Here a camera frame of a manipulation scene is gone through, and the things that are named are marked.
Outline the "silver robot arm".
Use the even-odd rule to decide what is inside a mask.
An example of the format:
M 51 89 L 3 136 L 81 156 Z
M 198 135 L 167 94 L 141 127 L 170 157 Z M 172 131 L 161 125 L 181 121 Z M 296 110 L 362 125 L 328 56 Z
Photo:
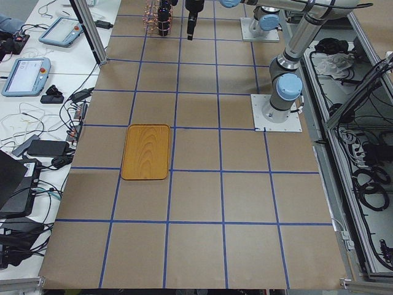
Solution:
M 253 17 L 242 17 L 240 19 L 243 40 L 248 42 L 278 42 L 279 9 L 257 5 L 256 2 L 247 2 L 247 5 L 255 6 Z M 185 8 L 189 12 L 187 39 L 192 41 L 198 14 L 204 8 L 204 1 L 186 0 Z
M 284 51 L 270 64 L 272 94 L 262 107 L 263 116 L 274 123 L 287 120 L 294 101 L 300 96 L 302 80 L 295 74 L 300 59 L 323 24 L 347 16 L 359 1 L 244 1 L 251 6 L 301 12 L 303 18 Z

